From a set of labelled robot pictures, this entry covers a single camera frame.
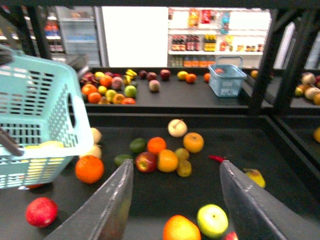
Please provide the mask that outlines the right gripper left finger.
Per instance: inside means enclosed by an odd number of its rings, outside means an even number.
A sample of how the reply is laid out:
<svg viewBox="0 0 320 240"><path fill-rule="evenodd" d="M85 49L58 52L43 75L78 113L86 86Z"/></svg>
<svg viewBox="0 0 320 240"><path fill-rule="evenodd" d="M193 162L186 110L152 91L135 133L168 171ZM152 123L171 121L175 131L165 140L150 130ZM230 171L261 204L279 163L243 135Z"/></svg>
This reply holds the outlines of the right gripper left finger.
<svg viewBox="0 0 320 240"><path fill-rule="evenodd" d="M126 159L47 240L121 240L133 195L134 164Z"/></svg>

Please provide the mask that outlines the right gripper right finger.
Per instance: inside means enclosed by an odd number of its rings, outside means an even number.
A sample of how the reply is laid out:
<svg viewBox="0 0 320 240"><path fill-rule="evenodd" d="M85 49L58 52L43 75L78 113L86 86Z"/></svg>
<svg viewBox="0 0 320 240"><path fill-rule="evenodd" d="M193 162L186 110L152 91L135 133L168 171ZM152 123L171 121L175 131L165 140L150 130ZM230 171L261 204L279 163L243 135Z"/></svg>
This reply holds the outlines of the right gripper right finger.
<svg viewBox="0 0 320 240"><path fill-rule="evenodd" d="M229 160L219 166L223 199L240 240L318 240L319 225L298 215Z"/></svg>

